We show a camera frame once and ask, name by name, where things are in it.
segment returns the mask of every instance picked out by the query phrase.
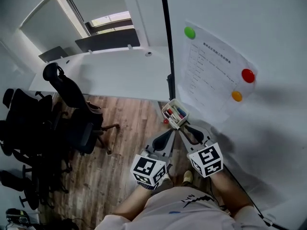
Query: whiteboard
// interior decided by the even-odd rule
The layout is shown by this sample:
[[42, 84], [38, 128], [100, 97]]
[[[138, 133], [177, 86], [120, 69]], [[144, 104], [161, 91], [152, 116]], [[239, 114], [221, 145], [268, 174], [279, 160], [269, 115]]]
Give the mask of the whiteboard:
[[[262, 213], [297, 229], [307, 218], [307, 0], [167, 3], [176, 98], [185, 21], [229, 44], [257, 67], [255, 91], [216, 127], [222, 132], [218, 139], [225, 163]], [[187, 108], [194, 118], [200, 116], [192, 106]]]

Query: person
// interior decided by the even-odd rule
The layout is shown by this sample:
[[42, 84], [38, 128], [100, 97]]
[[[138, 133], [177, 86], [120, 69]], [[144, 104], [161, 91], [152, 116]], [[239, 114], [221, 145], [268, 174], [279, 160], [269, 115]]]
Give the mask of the person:
[[267, 229], [249, 197], [222, 171], [210, 176], [231, 215], [222, 211], [212, 196], [192, 184], [184, 174], [174, 187], [168, 174], [154, 191], [138, 185], [96, 230], [259, 230]]

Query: white desk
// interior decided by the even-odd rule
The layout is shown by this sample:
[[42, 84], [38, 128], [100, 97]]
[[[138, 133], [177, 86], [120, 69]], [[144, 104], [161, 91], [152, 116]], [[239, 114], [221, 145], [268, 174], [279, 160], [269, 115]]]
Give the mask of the white desk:
[[[167, 76], [170, 74], [168, 47], [101, 50], [55, 60], [82, 93], [169, 101]], [[36, 74], [29, 90], [56, 92]]]

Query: window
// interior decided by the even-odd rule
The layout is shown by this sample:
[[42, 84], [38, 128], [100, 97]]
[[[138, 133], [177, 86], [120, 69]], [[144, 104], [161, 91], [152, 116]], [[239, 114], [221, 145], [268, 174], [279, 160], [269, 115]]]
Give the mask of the window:
[[134, 28], [129, 11], [101, 17], [85, 25], [91, 35]]

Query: wooden floor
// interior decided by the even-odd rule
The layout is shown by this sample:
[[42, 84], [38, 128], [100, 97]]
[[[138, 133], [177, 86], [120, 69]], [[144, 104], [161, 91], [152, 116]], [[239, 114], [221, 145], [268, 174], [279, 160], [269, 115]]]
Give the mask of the wooden floor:
[[[98, 96], [87, 96], [87, 100], [101, 107], [104, 126], [119, 123], [121, 128], [118, 132], [115, 128], [109, 130], [102, 136], [113, 150], [111, 155], [107, 155], [99, 143], [90, 155], [72, 154], [73, 170], [63, 175], [69, 193], [56, 192], [53, 195], [53, 213], [59, 214], [62, 219], [83, 219], [95, 227], [135, 188], [136, 183], [130, 175], [134, 155], [144, 148], [147, 138], [167, 129], [168, 125], [159, 122], [150, 101]], [[184, 172], [191, 168], [186, 154], [177, 134], [170, 170], [175, 184], [180, 184]], [[200, 186], [204, 180], [198, 173], [194, 172], [194, 175], [194, 184]], [[80, 230], [88, 229], [81, 220], [75, 222]]]

